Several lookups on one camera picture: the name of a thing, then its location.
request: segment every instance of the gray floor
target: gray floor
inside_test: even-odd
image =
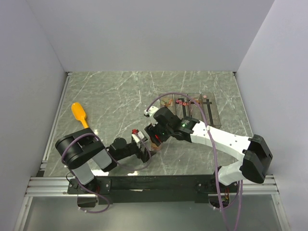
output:
[[[237,204],[227,210],[233,230]],[[207,204],[116,204],[102,214],[77,210],[76,198],[35,197],[25,231],[225,231],[221,214]],[[244,196],[238,231],[280,231],[270,195]]]
[[[150,123],[143,116],[144,109],[159,94],[170,91],[214,93],[222,124],[220,129],[241,136],[252,135],[232,72],[73,72],[51,142],[44,176],[63,177],[68,172],[60,162],[54,144],[60,137],[83,129],[71,112],[72,103],[81,103],[87,113],[90,128],[109,146],[116,137],[129,141],[134,128],[143,131]],[[229,165],[234,160],[218,152],[219,165]],[[133,168],[142,165],[134,156],[122,163]],[[117,167],[109,173],[103,173],[91,161],[90,167],[95,175],[212,174],[214,159],[210,147],[169,139],[154,156],[150,166],[143,171],[130,172]]]

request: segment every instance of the table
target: table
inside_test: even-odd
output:
[[[150,120],[143,116],[149,103],[161,93],[185,92],[215,94],[221,130],[241,136],[252,136],[252,131],[243,106],[242,98],[233,72],[208,71],[154,71],[154,72],[73,72],[70,73],[61,107],[47,148],[48,162],[45,177],[63,177],[68,173],[54,147],[62,136],[83,129],[76,121],[71,105],[79,102],[87,113],[87,122],[109,146],[117,137],[130,142],[131,130],[144,131]],[[235,159],[218,151],[218,164],[233,163]],[[143,163],[131,156],[120,161],[122,164],[139,168]],[[102,172],[89,161],[95,175],[193,175],[212,174],[214,158],[212,148],[184,141],[169,139],[163,144],[148,168],[128,171],[116,167]]]

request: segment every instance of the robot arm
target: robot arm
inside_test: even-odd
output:
[[[255,183],[263,183],[272,161],[272,154],[261,136],[253,138],[237,136],[211,126],[195,118],[179,119],[168,108],[151,107],[144,111],[150,117],[151,124],[145,128],[152,142],[157,146],[170,136],[177,140],[200,143],[212,147],[208,131],[211,131],[217,150],[223,151],[238,161],[221,167],[218,180],[227,186],[233,182],[248,179]]]

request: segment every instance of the yellow spatula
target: yellow spatula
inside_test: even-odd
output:
[[[79,120],[84,128],[88,128],[88,124],[86,122],[86,118],[87,118],[87,114],[85,112],[85,110],[83,110],[82,106],[80,105],[80,103],[73,103],[72,104],[72,112],[75,116],[76,120]]]

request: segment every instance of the gray wall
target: gray wall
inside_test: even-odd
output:
[[[13,229],[42,160],[64,70],[25,0],[0,1],[0,230]]]
[[[294,231],[307,230],[308,2],[276,0],[237,73],[252,129],[273,152]]]
[[[27,0],[66,71],[237,71],[273,0]]]

